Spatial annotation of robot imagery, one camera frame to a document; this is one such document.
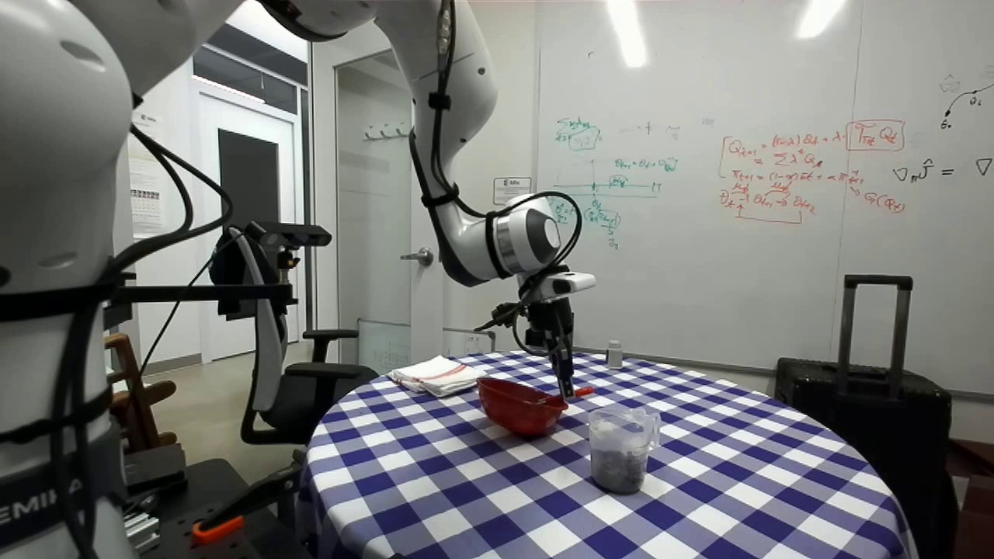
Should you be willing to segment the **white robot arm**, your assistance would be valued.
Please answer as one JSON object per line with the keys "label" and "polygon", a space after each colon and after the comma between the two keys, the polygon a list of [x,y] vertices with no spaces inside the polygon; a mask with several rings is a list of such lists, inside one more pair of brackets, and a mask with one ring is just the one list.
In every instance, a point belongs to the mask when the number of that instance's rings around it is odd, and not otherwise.
{"label": "white robot arm", "polygon": [[[69,0],[107,37],[147,95],[184,64],[243,0]],[[528,318],[526,351],[543,354],[562,398],[571,395],[574,315],[568,298],[595,285],[565,259],[581,231],[559,233],[550,202],[530,194],[492,212],[473,209],[451,180],[460,148],[497,110],[484,33],[468,0],[258,0],[264,12],[301,41],[340,41],[373,23],[407,82],[417,118],[409,163],[429,212],[442,264],[460,285],[519,281],[515,310]]]}

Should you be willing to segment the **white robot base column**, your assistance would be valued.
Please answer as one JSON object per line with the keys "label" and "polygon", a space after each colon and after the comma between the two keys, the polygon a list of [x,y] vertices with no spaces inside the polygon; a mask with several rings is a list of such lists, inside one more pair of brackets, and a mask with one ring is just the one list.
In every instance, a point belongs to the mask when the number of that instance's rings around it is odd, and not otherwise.
{"label": "white robot base column", "polygon": [[2,559],[132,559],[103,306],[133,78],[126,10],[0,0]]}

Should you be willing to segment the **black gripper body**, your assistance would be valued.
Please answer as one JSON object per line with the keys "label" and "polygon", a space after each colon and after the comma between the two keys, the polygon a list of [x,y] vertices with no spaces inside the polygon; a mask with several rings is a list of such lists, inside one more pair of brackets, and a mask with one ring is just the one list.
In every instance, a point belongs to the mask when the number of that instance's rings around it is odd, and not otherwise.
{"label": "black gripper body", "polygon": [[568,298],[595,285],[598,275],[577,271],[528,275],[519,285],[519,298],[497,304],[481,330],[509,326],[521,351],[552,354],[571,343],[574,315]]}

